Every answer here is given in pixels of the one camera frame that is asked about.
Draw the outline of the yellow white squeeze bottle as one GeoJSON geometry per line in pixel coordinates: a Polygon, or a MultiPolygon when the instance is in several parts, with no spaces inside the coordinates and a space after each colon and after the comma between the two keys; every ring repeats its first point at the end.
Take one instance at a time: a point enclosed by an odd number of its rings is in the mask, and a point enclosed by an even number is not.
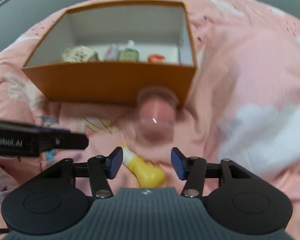
{"type": "Polygon", "coordinates": [[[123,164],[134,174],[141,188],[158,188],[164,184],[166,175],[160,167],[146,163],[126,145],[120,147],[123,150],[123,164]]]}

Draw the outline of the clear plastic round case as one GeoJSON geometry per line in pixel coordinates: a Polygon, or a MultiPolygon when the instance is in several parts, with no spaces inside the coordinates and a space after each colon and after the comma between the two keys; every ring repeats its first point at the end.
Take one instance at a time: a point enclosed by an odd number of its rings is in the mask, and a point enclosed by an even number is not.
{"type": "Polygon", "coordinates": [[[179,101],[170,89],[148,87],[138,94],[136,138],[146,144],[163,144],[174,137],[179,101]]]}

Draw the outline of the beige calligraphy drawstring pouch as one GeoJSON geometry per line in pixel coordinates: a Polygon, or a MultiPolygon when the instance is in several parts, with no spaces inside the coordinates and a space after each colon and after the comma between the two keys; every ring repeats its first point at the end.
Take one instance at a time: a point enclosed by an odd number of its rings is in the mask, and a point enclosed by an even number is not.
{"type": "Polygon", "coordinates": [[[66,49],[62,54],[63,62],[80,63],[99,61],[98,53],[86,46],[75,46],[66,49]]]}

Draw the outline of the orange cardboard box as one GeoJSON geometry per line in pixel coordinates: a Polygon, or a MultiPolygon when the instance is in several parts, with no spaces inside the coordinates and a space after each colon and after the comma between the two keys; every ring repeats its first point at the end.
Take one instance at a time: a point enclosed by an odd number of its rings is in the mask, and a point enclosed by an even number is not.
{"type": "Polygon", "coordinates": [[[197,71],[186,5],[179,1],[125,0],[68,9],[43,35],[22,68],[51,101],[134,106],[148,87],[165,87],[184,105],[197,71]],[[104,61],[112,44],[133,40],[139,62],[104,61]],[[68,48],[86,46],[99,61],[68,63],[68,48]],[[160,54],[164,63],[148,63],[160,54]]]}

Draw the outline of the green small dropper bottle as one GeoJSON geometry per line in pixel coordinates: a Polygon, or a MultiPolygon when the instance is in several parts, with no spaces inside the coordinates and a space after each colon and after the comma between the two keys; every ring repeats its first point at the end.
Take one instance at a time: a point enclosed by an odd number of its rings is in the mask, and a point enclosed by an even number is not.
{"type": "Polygon", "coordinates": [[[120,50],[118,61],[122,62],[139,62],[140,53],[135,48],[133,40],[128,40],[124,49],[120,50]]]}

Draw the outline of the orange red small object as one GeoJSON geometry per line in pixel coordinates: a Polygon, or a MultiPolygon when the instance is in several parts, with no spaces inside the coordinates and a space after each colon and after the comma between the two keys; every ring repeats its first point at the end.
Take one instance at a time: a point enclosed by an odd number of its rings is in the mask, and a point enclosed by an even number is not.
{"type": "Polygon", "coordinates": [[[151,54],[147,57],[148,63],[164,63],[166,57],[160,54],[151,54]]]}

